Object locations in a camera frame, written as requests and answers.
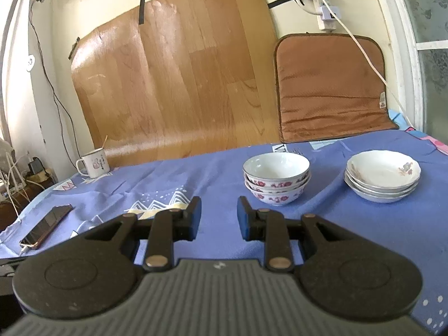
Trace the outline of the floral bowl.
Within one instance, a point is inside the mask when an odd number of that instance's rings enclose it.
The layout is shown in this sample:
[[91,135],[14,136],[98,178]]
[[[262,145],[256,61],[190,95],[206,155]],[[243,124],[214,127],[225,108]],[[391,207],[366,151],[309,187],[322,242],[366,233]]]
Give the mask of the floral bowl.
[[306,178],[304,178],[301,181],[297,181],[295,183],[290,183],[290,186],[288,186],[288,183],[286,184],[272,184],[272,185],[265,185],[260,186],[258,184],[252,183],[249,181],[248,177],[244,176],[244,183],[247,188],[250,190],[254,190],[258,193],[284,193],[289,192],[291,190],[295,190],[296,188],[299,188],[301,186],[305,186],[311,179],[311,175],[309,174]]
[[297,186],[288,191],[274,192],[265,189],[255,190],[248,182],[245,182],[244,185],[256,199],[273,206],[287,205],[297,200],[304,193],[304,186]]

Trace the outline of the white plate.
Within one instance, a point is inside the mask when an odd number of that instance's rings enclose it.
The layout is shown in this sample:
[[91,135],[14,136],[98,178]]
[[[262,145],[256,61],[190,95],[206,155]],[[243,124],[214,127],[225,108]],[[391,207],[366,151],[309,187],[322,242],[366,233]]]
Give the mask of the white plate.
[[375,195],[371,195],[368,193],[365,193],[359,189],[357,189],[357,187],[354,186],[354,184],[352,184],[351,181],[349,181],[348,178],[344,178],[344,181],[346,182],[346,184],[362,199],[366,199],[370,202],[375,202],[375,203],[393,203],[393,202],[398,202],[401,199],[404,199],[405,197],[408,197],[412,192],[403,194],[401,196],[394,196],[394,197],[379,197],[379,196],[375,196]]

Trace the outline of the small floral plate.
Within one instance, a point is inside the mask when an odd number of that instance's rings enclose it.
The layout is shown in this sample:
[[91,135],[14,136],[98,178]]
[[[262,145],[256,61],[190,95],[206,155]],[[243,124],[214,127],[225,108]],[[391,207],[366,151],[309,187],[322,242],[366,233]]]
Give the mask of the small floral plate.
[[421,167],[409,155],[390,150],[369,150],[347,161],[347,172],[370,189],[405,189],[420,180]]

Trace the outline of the white enamel mug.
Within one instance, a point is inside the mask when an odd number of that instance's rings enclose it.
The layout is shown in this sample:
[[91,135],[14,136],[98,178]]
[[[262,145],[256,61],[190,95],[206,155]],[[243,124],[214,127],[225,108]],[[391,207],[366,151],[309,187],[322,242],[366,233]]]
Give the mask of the white enamel mug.
[[81,156],[75,163],[81,176],[96,179],[110,172],[104,148],[93,150]]

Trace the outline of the black smartphone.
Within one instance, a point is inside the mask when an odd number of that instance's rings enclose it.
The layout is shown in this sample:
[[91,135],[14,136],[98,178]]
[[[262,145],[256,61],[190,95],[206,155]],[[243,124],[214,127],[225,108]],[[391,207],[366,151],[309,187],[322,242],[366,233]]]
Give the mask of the black smartphone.
[[20,241],[20,248],[38,249],[73,209],[72,205],[54,206]]

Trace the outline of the blue patterned tablecloth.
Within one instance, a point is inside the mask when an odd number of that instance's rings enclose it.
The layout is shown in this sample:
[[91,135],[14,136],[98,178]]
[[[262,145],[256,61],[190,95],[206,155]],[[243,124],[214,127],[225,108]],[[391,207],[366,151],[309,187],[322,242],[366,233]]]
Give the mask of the blue patterned tablecloth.
[[[51,188],[36,197],[20,218],[1,233],[1,256],[16,257],[20,240],[55,206],[71,212],[49,235],[55,246],[131,209],[166,209],[192,197],[202,199],[198,236],[175,244],[176,258],[261,258],[263,247],[241,237],[236,215],[238,198],[247,196],[242,166],[270,145],[252,146],[190,158],[122,167],[98,180],[79,175],[68,190]],[[281,208],[288,218],[319,215],[349,231],[388,247],[420,268],[424,287],[413,316],[431,333],[447,329],[447,157],[424,134],[385,130],[325,145],[293,143],[290,153],[307,157],[311,180],[304,193]],[[345,183],[347,161],[368,150],[411,156],[421,167],[416,190],[391,204],[368,202]]]

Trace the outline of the brown seat cushion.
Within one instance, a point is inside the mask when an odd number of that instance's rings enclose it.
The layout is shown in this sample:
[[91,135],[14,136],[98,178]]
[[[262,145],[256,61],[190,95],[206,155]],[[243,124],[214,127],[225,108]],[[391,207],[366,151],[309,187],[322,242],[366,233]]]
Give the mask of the brown seat cushion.
[[386,107],[384,55],[371,38],[296,33],[274,51],[279,135],[284,143],[395,130]]

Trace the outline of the large white bowl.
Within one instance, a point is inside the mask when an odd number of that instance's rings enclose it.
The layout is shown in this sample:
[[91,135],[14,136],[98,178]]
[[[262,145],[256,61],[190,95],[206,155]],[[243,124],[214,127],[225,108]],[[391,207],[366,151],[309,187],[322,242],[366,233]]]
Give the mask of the large white bowl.
[[264,153],[249,158],[242,166],[244,175],[260,186],[295,183],[310,174],[311,163],[296,153]]

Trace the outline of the large floral plate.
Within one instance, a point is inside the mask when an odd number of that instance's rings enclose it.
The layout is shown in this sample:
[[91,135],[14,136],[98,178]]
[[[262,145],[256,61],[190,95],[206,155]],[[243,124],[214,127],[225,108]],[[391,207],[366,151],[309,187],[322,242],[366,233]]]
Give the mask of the large floral plate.
[[418,186],[418,181],[416,181],[414,184],[406,187],[405,189],[370,189],[366,187],[363,184],[359,184],[347,171],[345,171],[345,179],[349,181],[349,184],[353,186],[355,189],[368,193],[371,196],[376,197],[404,197],[409,195],[411,192],[413,192],[416,187]]

